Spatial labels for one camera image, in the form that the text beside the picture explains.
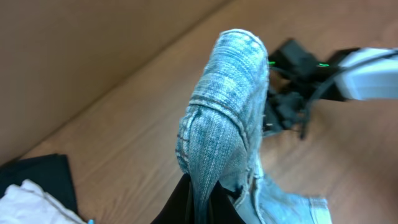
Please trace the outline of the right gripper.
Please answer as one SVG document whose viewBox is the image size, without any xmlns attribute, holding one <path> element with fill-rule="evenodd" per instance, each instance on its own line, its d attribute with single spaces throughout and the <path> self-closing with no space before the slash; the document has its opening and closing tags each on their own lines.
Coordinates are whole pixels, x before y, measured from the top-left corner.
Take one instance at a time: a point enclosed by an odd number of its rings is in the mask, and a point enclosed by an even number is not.
<svg viewBox="0 0 398 224">
<path fill-rule="evenodd" d="M 263 115 L 264 137 L 299 125 L 304 137 L 308 123 L 307 103 L 320 85 L 319 61 L 295 39 L 287 39 L 268 57 L 269 69 L 288 83 L 280 90 L 269 87 Z"/>
</svg>

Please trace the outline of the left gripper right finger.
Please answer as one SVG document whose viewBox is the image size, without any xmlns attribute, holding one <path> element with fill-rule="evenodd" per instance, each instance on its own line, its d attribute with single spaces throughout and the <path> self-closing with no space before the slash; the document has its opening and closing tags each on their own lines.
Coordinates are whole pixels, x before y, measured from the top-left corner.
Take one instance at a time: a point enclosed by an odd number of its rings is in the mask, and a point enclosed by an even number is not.
<svg viewBox="0 0 398 224">
<path fill-rule="evenodd" d="M 245 224 L 219 182 L 214 186 L 208 199 L 207 222 L 209 224 Z"/>
</svg>

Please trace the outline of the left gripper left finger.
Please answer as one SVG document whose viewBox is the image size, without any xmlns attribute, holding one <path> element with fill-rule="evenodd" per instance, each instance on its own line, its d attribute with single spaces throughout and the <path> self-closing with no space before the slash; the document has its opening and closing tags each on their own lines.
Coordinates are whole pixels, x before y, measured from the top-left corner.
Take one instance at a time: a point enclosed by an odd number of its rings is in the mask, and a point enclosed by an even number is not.
<svg viewBox="0 0 398 224">
<path fill-rule="evenodd" d="M 184 174 L 151 224 L 192 224 L 194 216 L 192 182 Z"/>
</svg>

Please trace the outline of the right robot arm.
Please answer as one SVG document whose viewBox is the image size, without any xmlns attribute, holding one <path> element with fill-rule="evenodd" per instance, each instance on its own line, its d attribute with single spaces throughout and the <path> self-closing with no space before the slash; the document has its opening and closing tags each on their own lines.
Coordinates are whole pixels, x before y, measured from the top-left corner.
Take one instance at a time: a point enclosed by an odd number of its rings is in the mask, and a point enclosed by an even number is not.
<svg viewBox="0 0 398 224">
<path fill-rule="evenodd" d="M 397 98 L 396 48 L 341 49 L 322 62 L 295 39 L 288 39 L 269 56 L 269 66 L 288 82 L 280 90 L 268 89 L 265 137 L 298 125 L 304 139 L 317 100 Z"/>
</svg>

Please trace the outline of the light blue denim shorts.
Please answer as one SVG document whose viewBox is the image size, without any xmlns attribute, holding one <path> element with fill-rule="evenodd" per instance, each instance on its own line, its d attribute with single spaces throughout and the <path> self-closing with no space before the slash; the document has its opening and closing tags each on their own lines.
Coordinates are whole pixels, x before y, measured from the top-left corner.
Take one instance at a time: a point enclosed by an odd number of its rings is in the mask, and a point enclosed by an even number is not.
<svg viewBox="0 0 398 224">
<path fill-rule="evenodd" d="M 267 50 L 249 31 L 220 34 L 180 120 L 176 156 L 193 184 L 195 221 L 208 223 L 216 184 L 236 194 L 246 223 L 330 223 L 327 201 L 281 190 L 259 154 L 269 86 Z"/>
</svg>

